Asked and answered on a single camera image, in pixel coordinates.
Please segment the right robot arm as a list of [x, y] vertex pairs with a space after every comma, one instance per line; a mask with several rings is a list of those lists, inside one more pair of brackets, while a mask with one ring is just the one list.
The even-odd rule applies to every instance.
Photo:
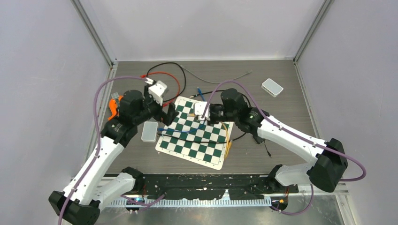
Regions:
[[343, 144], [332, 138], [329, 141], [306, 135], [293, 129], [264, 110], [249, 106], [242, 93], [227, 89], [221, 93], [221, 104], [195, 106], [195, 114], [209, 125], [234, 122], [243, 132], [261, 140], [270, 140], [305, 160], [299, 165], [276, 165], [269, 174], [268, 187], [281, 192], [286, 186], [312, 184], [332, 193], [348, 167]]

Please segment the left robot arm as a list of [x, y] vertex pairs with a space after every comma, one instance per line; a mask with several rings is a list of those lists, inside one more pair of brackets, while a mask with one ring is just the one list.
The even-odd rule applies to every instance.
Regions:
[[120, 96], [118, 114], [104, 125], [89, 159], [62, 191], [53, 191], [49, 196], [48, 200], [60, 220], [72, 225], [93, 225], [111, 201], [127, 192], [142, 192], [144, 175], [132, 167], [122, 169], [106, 185], [98, 185], [112, 162], [137, 134], [140, 124], [155, 119], [169, 126], [178, 114], [174, 103], [170, 103], [164, 112], [163, 104], [158, 103], [155, 95], [147, 90], [129, 90]]

